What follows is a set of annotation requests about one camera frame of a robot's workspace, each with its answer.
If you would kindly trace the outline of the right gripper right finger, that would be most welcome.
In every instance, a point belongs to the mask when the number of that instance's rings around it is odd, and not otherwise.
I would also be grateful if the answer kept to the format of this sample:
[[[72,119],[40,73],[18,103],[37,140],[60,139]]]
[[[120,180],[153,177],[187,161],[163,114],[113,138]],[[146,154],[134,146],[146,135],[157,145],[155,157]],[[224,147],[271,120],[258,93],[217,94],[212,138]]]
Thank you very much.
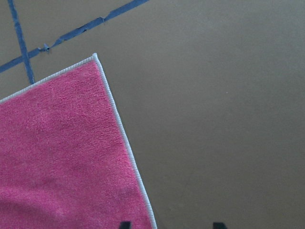
[[[227,229],[227,226],[223,222],[214,222],[213,229]]]

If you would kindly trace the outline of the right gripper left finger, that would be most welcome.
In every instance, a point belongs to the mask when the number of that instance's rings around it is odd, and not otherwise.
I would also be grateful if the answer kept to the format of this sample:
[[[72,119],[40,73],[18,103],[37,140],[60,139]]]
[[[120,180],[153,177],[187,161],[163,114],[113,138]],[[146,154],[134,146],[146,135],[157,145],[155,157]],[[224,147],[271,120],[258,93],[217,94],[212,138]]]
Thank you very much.
[[[130,221],[122,221],[120,223],[120,229],[131,229],[131,222]]]

